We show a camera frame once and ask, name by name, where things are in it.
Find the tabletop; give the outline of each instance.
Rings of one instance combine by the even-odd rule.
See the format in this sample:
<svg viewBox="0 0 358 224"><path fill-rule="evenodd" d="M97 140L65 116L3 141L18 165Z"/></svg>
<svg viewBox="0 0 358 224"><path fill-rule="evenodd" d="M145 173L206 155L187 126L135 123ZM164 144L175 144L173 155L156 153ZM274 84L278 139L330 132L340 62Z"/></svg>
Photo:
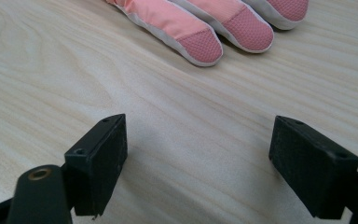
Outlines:
<svg viewBox="0 0 358 224"><path fill-rule="evenodd" d="M269 161L277 115L358 155L358 1L310 0L263 54L197 67L102 0L0 1L0 202L97 121L126 114L103 216L75 223L348 223L313 218Z"/></svg>

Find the pink glove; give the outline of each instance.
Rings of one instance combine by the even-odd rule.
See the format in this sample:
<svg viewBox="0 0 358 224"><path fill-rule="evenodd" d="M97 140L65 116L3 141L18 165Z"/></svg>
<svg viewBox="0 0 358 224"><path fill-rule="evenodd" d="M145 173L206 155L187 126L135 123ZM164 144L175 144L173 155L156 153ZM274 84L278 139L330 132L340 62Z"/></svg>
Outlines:
<svg viewBox="0 0 358 224"><path fill-rule="evenodd" d="M243 0L249 5L241 0L107 1L198 66L212 66L223 55L214 31L240 49L261 53L274 36L268 22L292 29L308 8L308 0Z"/></svg>

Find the glove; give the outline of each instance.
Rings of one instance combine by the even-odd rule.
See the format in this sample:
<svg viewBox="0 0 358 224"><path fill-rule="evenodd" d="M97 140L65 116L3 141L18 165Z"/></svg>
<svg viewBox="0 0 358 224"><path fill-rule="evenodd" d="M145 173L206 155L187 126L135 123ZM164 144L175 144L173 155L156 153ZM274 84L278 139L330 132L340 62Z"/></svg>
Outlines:
<svg viewBox="0 0 358 224"><path fill-rule="evenodd" d="M293 29L304 19L308 9L308 0L107 2L198 66L212 66L223 55L214 31L240 49L261 53L271 47L274 36L268 22L279 29Z"/></svg>

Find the table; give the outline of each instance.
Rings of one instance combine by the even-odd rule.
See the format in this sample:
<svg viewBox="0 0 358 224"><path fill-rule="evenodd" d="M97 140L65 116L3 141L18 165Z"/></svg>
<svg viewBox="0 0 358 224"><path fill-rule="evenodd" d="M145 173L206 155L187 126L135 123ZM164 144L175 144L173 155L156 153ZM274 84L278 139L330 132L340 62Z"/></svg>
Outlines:
<svg viewBox="0 0 358 224"><path fill-rule="evenodd" d="M282 115L358 155L358 1L310 0L261 55L222 41L200 68L104 1L0 1L0 202L125 113L129 157L95 223L348 223L311 217L268 153Z"/></svg>

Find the work glove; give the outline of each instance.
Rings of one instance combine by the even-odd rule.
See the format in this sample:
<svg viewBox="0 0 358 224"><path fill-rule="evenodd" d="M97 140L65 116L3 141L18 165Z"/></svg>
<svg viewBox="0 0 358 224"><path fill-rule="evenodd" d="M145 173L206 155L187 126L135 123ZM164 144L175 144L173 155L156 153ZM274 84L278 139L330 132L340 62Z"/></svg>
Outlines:
<svg viewBox="0 0 358 224"><path fill-rule="evenodd" d="M282 30L293 29L308 8L308 0L242 1L107 0L198 66L212 66L223 55L214 31L240 49L262 53L271 47L274 37L269 23Z"/></svg>

